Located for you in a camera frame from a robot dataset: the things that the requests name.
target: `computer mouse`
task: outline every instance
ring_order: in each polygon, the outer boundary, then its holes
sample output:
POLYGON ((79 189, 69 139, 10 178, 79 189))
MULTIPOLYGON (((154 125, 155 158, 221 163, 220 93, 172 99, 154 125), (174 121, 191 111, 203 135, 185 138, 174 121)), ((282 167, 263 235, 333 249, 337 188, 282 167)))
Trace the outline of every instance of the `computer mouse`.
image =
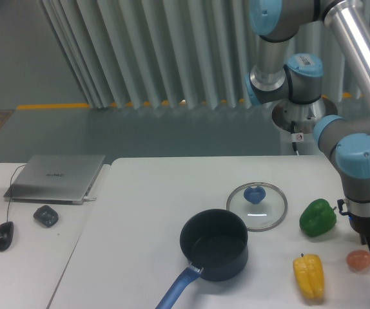
POLYGON ((13 239, 13 222, 8 221, 0 224, 0 251, 5 251, 13 239))

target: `yellow bell pepper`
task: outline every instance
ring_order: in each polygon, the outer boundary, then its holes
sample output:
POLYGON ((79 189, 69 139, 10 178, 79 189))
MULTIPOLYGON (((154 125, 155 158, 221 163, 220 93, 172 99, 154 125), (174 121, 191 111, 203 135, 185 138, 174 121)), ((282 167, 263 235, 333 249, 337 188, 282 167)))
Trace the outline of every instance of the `yellow bell pepper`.
POLYGON ((293 261, 295 278, 305 298, 318 299, 324 294, 324 271, 316 254, 301 254, 293 261))

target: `cable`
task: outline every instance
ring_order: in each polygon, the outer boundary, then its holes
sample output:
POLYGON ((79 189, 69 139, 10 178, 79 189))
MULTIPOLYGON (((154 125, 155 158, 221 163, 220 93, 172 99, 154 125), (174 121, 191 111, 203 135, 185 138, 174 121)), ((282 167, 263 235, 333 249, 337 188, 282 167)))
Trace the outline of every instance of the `cable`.
POLYGON ((10 191, 10 197, 9 197, 9 204, 7 205, 7 214, 6 214, 6 222, 9 221, 9 208, 10 208, 10 202, 12 201, 12 196, 13 196, 13 192, 12 192, 12 180, 13 180, 13 177, 15 176, 16 172, 18 169, 20 169, 21 167, 24 167, 26 164, 23 164, 23 165, 20 165, 19 167, 17 167, 17 169, 15 169, 11 179, 10 179, 10 187, 9 187, 9 191, 10 191))
POLYGON ((297 142, 294 137, 294 134, 295 134, 294 127, 295 127, 295 122, 291 121, 291 142, 293 144, 294 152, 297 154, 297 156, 299 156, 300 154, 298 153, 297 142))

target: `black pot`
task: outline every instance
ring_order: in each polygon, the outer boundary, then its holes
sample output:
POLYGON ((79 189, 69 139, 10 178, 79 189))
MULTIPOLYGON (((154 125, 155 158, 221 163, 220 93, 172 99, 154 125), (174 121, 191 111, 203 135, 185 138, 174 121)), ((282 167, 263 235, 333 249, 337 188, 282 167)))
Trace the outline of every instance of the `black pot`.
POLYGON ((236 276, 248 260, 247 242, 245 223, 233 212, 210 209, 189 219, 179 243, 190 266, 175 280, 157 309, 171 308, 182 291, 199 277, 224 281, 236 276))

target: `silver laptop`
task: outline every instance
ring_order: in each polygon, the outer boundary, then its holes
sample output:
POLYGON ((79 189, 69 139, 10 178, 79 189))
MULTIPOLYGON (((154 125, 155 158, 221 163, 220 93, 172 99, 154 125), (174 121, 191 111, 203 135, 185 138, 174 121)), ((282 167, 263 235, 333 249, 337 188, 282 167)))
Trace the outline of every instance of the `silver laptop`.
POLYGON ((83 204, 103 165, 103 155, 34 155, 5 198, 31 203, 83 204))

